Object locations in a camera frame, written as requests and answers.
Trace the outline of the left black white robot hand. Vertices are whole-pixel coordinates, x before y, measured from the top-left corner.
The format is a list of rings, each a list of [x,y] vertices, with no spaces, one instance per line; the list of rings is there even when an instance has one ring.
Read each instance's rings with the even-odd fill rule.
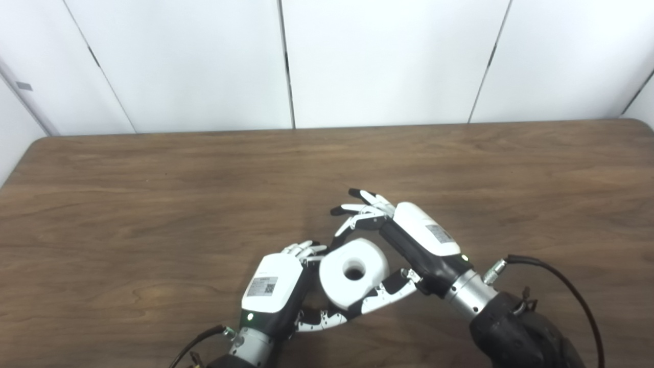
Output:
[[[291,244],[260,261],[241,300],[240,329],[252,329],[277,342],[299,332],[345,324],[341,310],[303,308],[327,245],[308,240]]]

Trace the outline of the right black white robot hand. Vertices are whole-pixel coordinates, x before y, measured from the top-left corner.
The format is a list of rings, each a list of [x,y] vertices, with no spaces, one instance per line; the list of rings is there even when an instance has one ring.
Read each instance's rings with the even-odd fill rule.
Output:
[[[417,205],[393,204],[382,195],[361,189],[351,188],[348,193],[362,203],[344,203],[330,210],[332,216],[349,215],[335,233],[334,245],[342,245],[357,229],[378,231],[418,275],[416,288],[441,299],[458,278],[472,270],[453,237]]]

